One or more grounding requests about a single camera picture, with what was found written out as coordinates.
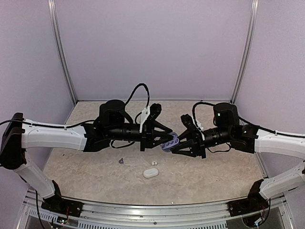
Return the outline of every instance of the purple toy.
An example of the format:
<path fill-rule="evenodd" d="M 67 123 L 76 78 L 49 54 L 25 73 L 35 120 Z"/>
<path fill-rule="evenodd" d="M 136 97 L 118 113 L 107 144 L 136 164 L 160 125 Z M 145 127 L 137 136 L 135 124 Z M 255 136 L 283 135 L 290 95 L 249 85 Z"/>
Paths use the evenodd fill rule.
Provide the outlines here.
<path fill-rule="evenodd" d="M 166 153 L 169 153 L 171 151 L 171 149 L 174 148 L 175 146 L 177 146 L 180 142 L 178 135 L 175 132 L 170 133 L 170 135 L 173 136 L 173 140 L 163 143 L 161 146 L 162 150 Z"/>

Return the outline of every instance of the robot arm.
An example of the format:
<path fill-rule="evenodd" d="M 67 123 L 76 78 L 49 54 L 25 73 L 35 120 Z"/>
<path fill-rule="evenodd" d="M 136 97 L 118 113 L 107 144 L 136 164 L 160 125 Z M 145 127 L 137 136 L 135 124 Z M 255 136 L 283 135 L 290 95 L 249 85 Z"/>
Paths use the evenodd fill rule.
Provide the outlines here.
<path fill-rule="evenodd" d="M 256 181 L 247 198 L 230 201 L 228 205 L 231 216 L 267 208 L 268 199 L 305 184 L 305 135 L 277 131 L 274 134 L 256 125 L 240 125 L 237 108 L 229 103 L 216 104 L 213 111 L 214 124 L 217 127 L 208 130 L 196 126 L 196 122 L 188 114 L 181 116 L 187 129 L 177 137 L 179 144 L 171 152 L 206 158 L 206 148 L 230 143 L 232 148 L 247 153 L 275 153 L 303 160 L 284 173 Z"/>
<path fill-rule="evenodd" d="M 110 146 L 111 140 L 140 142 L 140 150 L 154 148 L 173 139 L 170 128 L 155 119 L 161 113 L 161 105 L 153 104 L 144 109 L 141 123 L 134 124 L 125 112 L 125 103 L 110 100 L 100 106 L 100 115 L 93 124 L 67 126 L 34 122 L 16 113 L 2 137 L 0 164 L 16 172 L 29 183 L 44 202 L 42 208 L 79 217 L 82 203 L 63 199 L 55 181 L 48 179 L 33 163 L 26 149 L 32 147 L 60 147 L 97 152 Z"/>

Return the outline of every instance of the marble floor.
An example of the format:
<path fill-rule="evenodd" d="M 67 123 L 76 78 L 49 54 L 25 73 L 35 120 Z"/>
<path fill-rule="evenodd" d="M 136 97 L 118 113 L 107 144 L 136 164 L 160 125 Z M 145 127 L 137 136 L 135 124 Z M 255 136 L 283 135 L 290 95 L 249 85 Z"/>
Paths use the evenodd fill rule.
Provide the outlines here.
<path fill-rule="evenodd" d="M 185 127 L 180 116 L 192 113 L 195 102 L 151 101 L 162 105 L 157 121 L 177 134 Z M 67 124 L 95 119 L 102 102 L 79 102 Z M 130 102 L 126 111 L 135 117 L 145 101 Z M 213 128 L 213 109 L 200 105 L 196 117 L 204 128 Z M 215 149 L 226 149 L 227 145 Z M 152 168 L 159 175 L 150 179 L 143 171 Z M 97 153 L 84 153 L 69 149 L 53 149 L 44 173 L 54 179 L 63 196 L 134 205 L 170 205 L 204 203 L 244 197 L 251 185 L 262 178 L 252 154 L 232 149 L 228 153 L 209 153 L 207 158 L 191 158 L 165 153 L 158 146 L 140 152 L 140 144 L 123 148 L 107 148 Z"/>

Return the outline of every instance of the black cable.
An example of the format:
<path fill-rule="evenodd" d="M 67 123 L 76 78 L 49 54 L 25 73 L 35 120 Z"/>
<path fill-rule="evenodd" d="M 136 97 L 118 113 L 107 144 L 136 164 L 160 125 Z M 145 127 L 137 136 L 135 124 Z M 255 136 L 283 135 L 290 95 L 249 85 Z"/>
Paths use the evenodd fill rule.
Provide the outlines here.
<path fill-rule="evenodd" d="M 218 152 L 229 152 L 232 149 L 232 146 L 229 143 L 226 143 L 229 146 L 229 149 L 227 150 L 216 150 L 216 151 L 211 151 L 210 148 L 207 148 L 211 153 L 218 153 Z"/>
<path fill-rule="evenodd" d="M 259 224 L 258 226 L 263 225 L 263 224 L 267 221 L 267 219 L 268 219 L 268 217 L 269 217 L 269 214 L 270 214 L 270 210 L 271 210 L 271 198 L 269 199 L 269 209 L 268 209 L 267 216 L 266 216 L 266 218 L 264 219 L 264 221 L 263 221 L 261 224 Z"/>
<path fill-rule="evenodd" d="M 148 87 L 147 87 L 147 85 L 144 84 L 144 83 L 139 83 L 138 85 L 136 85 L 136 87 L 135 87 L 134 90 L 132 91 L 131 95 L 129 96 L 127 102 L 125 103 L 125 105 L 127 105 L 127 104 L 130 102 L 130 100 L 132 99 L 133 94 L 135 93 L 135 91 L 136 91 L 139 87 L 141 87 L 141 86 L 143 86 L 143 87 L 145 88 L 146 92 L 147 92 L 147 103 L 146 103 L 146 107 L 148 107 L 148 105 L 149 105 L 149 100 L 150 100 L 150 95 L 149 95 Z"/>
<path fill-rule="evenodd" d="M 248 227 L 248 228 L 258 228 L 258 227 L 260 227 L 261 225 L 263 225 L 266 221 L 267 221 L 267 219 L 268 219 L 268 217 L 269 217 L 269 214 L 270 214 L 270 209 L 271 209 L 271 198 L 269 199 L 269 208 L 268 208 L 268 212 L 267 212 L 267 216 L 266 216 L 266 218 L 263 220 L 263 222 L 261 223 L 261 224 L 255 224 L 255 225 L 253 225 L 253 226 L 247 226 L 246 224 L 245 224 L 245 222 L 244 222 L 244 218 L 242 218 L 242 222 L 244 223 L 244 225 L 246 226 L 246 227 Z"/>
<path fill-rule="evenodd" d="M 48 127 L 48 128 L 55 128 L 55 129 L 69 129 L 69 128 L 73 128 L 85 123 L 89 123 L 89 122 L 94 122 L 94 120 L 86 120 L 77 124 L 73 124 L 73 125 L 67 125 L 67 126 L 56 126 L 56 125 L 44 125 L 44 124 L 37 124 L 37 123 L 29 123 L 29 122 L 25 122 L 22 120 L 15 120 L 15 119 L 10 119 L 10 120 L 6 120 L 0 123 L 0 125 L 3 125 L 5 123 L 12 123 L 12 122 L 16 122 L 16 123 L 23 123 L 23 124 L 27 124 L 27 125 L 32 125 L 32 126 L 40 126 L 40 127 Z"/>
<path fill-rule="evenodd" d="M 132 146 L 135 142 L 130 142 L 129 144 L 126 144 L 126 145 L 123 145 L 123 146 L 118 146 L 118 147 L 114 146 L 113 143 L 114 143 L 114 140 L 112 140 L 110 142 L 110 145 L 111 145 L 112 148 L 114 148 L 114 149 L 122 149 L 122 148 L 125 148 L 125 147 Z"/>
<path fill-rule="evenodd" d="M 138 118 L 141 114 L 142 114 L 142 112 L 140 112 L 140 113 L 137 114 L 137 116 L 134 118 L 134 123 L 138 124 L 138 123 L 137 123 L 137 118 Z"/>
<path fill-rule="evenodd" d="M 253 124 L 253 123 L 250 123 L 249 121 L 243 119 L 243 118 L 240 117 L 240 116 L 238 116 L 238 118 L 239 118 L 240 120 L 242 120 L 243 122 L 249 124 L 249 125 L 256 126 L 257 128 L 259 128 L 259 129 L 261 129 L 261 130 L 265 130 L 265 131 L 270 132 L 270 133 L 275 134 L 275 135 L 282 135 L 282 136 L 287 136 L 287 137 L 305 138 L 305 136 L 290 135 L 290 134 L 285 134 L 285 133 L 276 132 L 275 130 L 271 130 L 271 129 L 268 129 L 268 128 L 265 128 L 265 127 L 262 127 L 262 126 L 259 126 L 259 125 L 255 125 L 255 124 Z"/>
<path fill-rule="evenodd" d="M 136 87 L 134 88 L 134 90 L 133 90 L 132 93 L 130 94 L 128 100 L 126 101 L 125 106 L 130 102 L 130 100 L 132 99 L 133 94 L 135 93 L 135 91 L 136 91 L 139 87 L 141 87 L 141 86 L 143 86 L 143 87 L 145 88 L 146 92 L 147 92 L 146 107 L 148 107 L 149 101 L 150 101 L 150 95 L 149 95 L 149 89 L 148 89 L 147 85 L 144 84 L 144 83 L 139 83 L 138 85 L 136 85 Z M 138 123 L 137 123 L 137 117 L 139 117 L 139 116 L 141 115 L 141 113 L 142 113 L 142 112 L 138 113 L 137 116 L 134 118 L 134 122 L 135 122 L 136 124 L 138 124 Z M 114 149 L 122 149 L 122 148 L 125 148 L 125 147 L 132 146 L 132 145 L 135 143 L 135 142 L 130 142 L 130 143 L 127 144 L 127 145 L 115 147 L 115 146 L 113 146 L 114 141 L 115 141 L 115 140 L 112 140 L 111 143 L 110 143 L 111 147 L 114 148 Z"/>
<path fill-rule="evenodd" d="M 208 105 L 208 106 L 215 106 L 214 104 L 212 104 L 212 103 L 207 103 L 207 102 L 203 102 L 203 101 L 200 101 L 200 102 L 197 102 L 197 103 L 195 103 L 194 105 L 193 105 L 193 108 L 192 108 L 192 114 L 193 114 L 193 120 L 194 120 L 194 123 L 195 123 L 195 126 L 196 127 L 198 127 L 198 124 L 197 124 L 197 120 L 196 120 L 196 106 L 198 106 L 198 105 Z M 227 150 L 216 150 L 216 151 L 211 151 L 209 148 L 207 148 L 211 153 L 218 153 L 218 152 L 229 152 L 231 149 L 232 149 L 232 147 L 231 147 L 231 145 L 230 144 L 228 144 L 228 143 L 226 143 L 228 146 L 229 146 L 229 149 L 227 149 Z"/>
<path fill-rule="evenodd" d="M 201 105 L 201 104 L 202 105 L 208 105 L 208 106 L 214 106 L 214 104 L 203 102 L 203 101 L 197 102 L 193 105 L 192 114 L 193 114 L 193 120 L 194 120 L 194 123 L 195 123 L 196 127 L 198 127 L 198 124 L 197 124 L 197 120 L 196 120 L 195 109 L 196 109 L 196 106 Z"/>
<path fill-rule="evenodd" d="M 36 208 L 37 208 L 38 219 L 39 219 L 39 222 L 40 222 L 41 227 L 42 227 L 43 229 L 46 229 L 46 228 L 44 227 L 43 223 L 42 223 L 41 218 L 40 218 L 39 207 L 38 207 L 38 193 L 37 193 L 36 190 L 35 190 L 35 192 L 36 192 Z"/>

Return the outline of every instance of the purple wall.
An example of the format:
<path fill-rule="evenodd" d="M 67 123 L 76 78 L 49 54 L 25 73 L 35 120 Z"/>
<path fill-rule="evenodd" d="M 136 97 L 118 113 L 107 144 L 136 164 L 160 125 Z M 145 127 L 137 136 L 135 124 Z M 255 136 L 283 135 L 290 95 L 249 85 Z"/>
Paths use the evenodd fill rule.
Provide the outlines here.
<path fill-rule="evenodd" d="M 0 1 L 0 121 L 15 112 L 64 123 L 72 110 L 52 33 L 48 1 Z M 0 126 L 2 136 L 5 125 Z M 49 149 L 28 152 L 42 168 Z M 0 168 L 0 228 L 14 228 L 28 186 Z"/>
<path fill-rule="evenodd" d="M 56 1 L 78 98 L 127 99 L 145 82 L 153 99 L 230 100 L 251 2 Z"/>
<path fill-rule="evenodd" d="M 237 105 L 245 119 L 276 130 L 305 133 L 305 2 L 259 3 L 253 44 Z M 299 160 L 263 154 L 269 175 Z M 304 228 L 305 187 L 285 196 L 297 229 Z"/>

